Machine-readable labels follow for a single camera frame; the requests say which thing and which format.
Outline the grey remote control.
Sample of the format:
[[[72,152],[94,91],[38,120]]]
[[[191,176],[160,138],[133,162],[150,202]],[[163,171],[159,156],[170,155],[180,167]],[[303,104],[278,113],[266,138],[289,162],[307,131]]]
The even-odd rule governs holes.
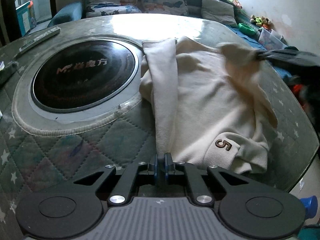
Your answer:
[[[21,48],[19,48],[19,54],[23,54],[30,50],[31,48],[35,47],[36,45],[42,43],[43,41],[59,34],[61,31],[60,27],[54,27],[52,29],[49,29],[48,31],[42,33],[41,35],[35,37],[31,41],[29,41],[27,44],[23,45]]]

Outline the cream sweatshirt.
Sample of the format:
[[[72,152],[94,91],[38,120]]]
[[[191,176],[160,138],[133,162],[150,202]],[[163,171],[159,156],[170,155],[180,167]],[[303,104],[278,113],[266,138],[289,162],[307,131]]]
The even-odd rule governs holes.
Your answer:
[[[156,151],[175,162],[264,173],[277,118],[259,85],[258,51],[188,37],[144,41],[139,91],[152,105]]]

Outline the small butterfly pillow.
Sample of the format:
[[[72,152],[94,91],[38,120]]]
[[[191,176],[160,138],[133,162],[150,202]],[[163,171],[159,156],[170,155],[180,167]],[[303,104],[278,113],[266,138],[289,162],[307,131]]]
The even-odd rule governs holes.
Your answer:
[[[86,0],[86,18],[142,13],[139,0]]]

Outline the round black induction cooker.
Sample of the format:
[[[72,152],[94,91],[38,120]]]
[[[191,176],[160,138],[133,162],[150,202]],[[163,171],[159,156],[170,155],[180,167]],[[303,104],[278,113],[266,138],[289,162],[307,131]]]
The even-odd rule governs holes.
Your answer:
[[[31,97],[52,113],[83,111],[115,97],[135,78],[142,51],[120,40],[77,42],[53,54],[37,70]]]

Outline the green plastic bowl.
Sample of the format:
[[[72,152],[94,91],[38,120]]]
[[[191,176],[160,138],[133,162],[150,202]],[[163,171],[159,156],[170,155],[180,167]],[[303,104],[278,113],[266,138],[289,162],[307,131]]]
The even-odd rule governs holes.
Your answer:
[[[239,23],[238,28],[243,34],[245,34],[247,36],[254,36],[256,34],[256,31],[252,27],[250,27],[249,25]]]

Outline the blue plastic bottle cap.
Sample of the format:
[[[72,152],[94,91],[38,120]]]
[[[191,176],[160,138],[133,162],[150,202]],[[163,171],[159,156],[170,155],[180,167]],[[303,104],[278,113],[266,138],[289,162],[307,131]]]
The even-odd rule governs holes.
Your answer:
[[[300,198],[305,208],[305,219],[315,218],[318,210],[318,200],[316,196]]]

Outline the clear plastic storage box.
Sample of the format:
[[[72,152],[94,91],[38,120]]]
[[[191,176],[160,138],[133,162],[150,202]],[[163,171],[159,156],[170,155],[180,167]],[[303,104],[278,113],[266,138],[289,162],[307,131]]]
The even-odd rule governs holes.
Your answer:
[[[267,50],[280,50],[287,46],[265,28],[260,29],[258,42]]]

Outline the small plush toys group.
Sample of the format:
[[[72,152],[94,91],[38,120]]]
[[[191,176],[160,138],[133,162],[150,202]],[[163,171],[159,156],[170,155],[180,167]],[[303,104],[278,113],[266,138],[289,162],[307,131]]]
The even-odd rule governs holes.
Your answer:
[[[252,15],[250,18],[250,22],[253,25],[256,25],[257,27],[264,27],[264,28],[269,28],[270,25],[272,24],[271,20],[269,20],[268,18],[262,16],[262,17],[257,17],[255,15]]]

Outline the red plastic stool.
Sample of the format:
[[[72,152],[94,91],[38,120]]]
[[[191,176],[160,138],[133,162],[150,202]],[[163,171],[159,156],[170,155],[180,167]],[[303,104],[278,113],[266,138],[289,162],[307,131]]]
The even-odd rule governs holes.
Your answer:
[[[301,84],[294,85],[292,87],[292,92],[296,98],[300,100],[305,100],[306,87],[304,85],[301,85]]]

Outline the grey square pillow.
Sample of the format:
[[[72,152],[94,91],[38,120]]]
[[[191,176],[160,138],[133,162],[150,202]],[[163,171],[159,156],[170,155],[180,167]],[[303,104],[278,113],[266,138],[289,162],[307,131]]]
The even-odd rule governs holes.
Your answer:
[[[220,0],[202,0],[201,16],[233,28],[238,26],[234,18],[234,7]]]

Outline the quilted grey star table cover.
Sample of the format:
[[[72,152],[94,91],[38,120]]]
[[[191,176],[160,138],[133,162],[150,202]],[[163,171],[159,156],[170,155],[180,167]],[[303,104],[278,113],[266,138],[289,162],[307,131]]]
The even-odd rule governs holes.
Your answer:
[[[143,160],[155,148],[151,109],[140,102],[109,124],[63,137],[38,137],[18,126],[12,118],[14,91],[24,71],[46,48],[76,37],[100,34],[131,37],[136,41],[187,36],[207,46],[220,42],[248,44],[231,28],[210,20],[162,14],[128,14],[89,18],[60,26],[61,33],[34,48],[18,71],[1,88],[1,228],[18,229],[15,209],[19,200],[42,189],[113,163],[122,168]],[[319,143],[302,108],[268,65],[261,85],[278,118],[278,137],[268,170],[259,175],[278,189],[288,188],[300,198],[319,195]]]

